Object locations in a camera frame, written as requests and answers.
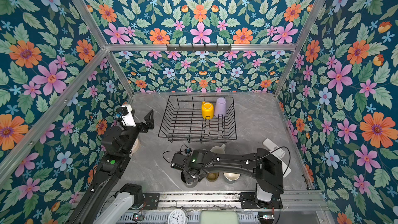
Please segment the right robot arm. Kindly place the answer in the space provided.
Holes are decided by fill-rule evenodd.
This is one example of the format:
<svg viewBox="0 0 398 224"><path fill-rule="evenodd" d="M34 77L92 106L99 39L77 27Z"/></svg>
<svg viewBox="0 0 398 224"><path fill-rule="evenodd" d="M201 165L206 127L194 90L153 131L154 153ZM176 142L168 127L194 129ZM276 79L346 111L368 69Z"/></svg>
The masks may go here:
<svg viewBox="0 0 398 224"><path fill-rule="evenodd" d="M177 152L169 164L181 172L185 184L200 182L212 173L232 173L254 178L257 187L265 194L261 198L257 191L261 202L271 202L273 197L284 193L283 163L263 148L245 155L220 154L205 149L196 149L186 155Z"/></svg>

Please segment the yellow mug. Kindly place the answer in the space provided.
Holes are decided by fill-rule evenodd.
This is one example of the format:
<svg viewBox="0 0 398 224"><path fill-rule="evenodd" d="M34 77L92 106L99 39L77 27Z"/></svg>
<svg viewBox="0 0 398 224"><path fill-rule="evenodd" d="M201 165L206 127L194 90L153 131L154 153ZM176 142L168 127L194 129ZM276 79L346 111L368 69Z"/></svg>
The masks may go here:
<svg viewBox="0 0 398 224"><path fill-rule="evenodd" d="M211 120L214 117L214 106L210 102L202 102L202 117L205 120Z"/></svg>

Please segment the lavender plastic cup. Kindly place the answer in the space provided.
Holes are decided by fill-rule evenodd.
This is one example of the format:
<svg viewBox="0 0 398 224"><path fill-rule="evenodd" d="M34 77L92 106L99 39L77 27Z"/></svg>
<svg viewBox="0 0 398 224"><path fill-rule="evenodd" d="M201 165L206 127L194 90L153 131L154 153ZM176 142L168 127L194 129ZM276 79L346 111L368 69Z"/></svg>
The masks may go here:
<svg viewBox="0 0 398 224"><path fill-rule="evenodd" d="M227 100L224 97L219 97L216 100L214 107L214 117L223 118L227 114Z"/></svg>

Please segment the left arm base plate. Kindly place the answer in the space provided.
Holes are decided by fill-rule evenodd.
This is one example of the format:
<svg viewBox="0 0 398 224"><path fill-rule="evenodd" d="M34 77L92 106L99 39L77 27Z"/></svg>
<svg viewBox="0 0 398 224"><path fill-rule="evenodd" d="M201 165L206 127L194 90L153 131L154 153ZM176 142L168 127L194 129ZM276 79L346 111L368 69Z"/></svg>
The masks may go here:
<svg viewBox="0 0 398 224"><path fill-rule="evenodd" d="M160 203L159 193L144 193L143 203L134 204L129 210L142 211L142 210L156 210Z"/></svg>

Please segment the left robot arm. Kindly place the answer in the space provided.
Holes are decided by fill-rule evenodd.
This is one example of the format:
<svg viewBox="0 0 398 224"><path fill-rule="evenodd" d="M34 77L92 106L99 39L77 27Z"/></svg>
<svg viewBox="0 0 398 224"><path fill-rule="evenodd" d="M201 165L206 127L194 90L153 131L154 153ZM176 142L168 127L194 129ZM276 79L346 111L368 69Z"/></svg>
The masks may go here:
<svg viewBox="0 0 398 224"><path fill-rule="evenodd" d="M119 125L113 126L102 134L101 144L106 153L96 168L92 182L79 204L66 221L68 224L92 224L102 209L106 199L122 177L130 161L133 145L140 133L154 129L153 110L145 117L144 122L134 122L134 111L130 105L117 109Z"/></svg>

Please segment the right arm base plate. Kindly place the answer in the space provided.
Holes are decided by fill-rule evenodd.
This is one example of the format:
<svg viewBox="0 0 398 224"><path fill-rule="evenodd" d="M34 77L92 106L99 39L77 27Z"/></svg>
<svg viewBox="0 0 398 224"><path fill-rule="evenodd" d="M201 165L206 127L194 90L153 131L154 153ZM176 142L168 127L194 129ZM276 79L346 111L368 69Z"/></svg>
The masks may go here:
<svg viewBox="0 0 398 224"><path fill-rule="evenodd" d="M243 209L255 209L255 208L266 208L266 209L282 209L283 203L280 195L271 195L271 199L268 200L266 197L261 199L255 192L241 192L239 194L239 201L241 208Z"/></svg>

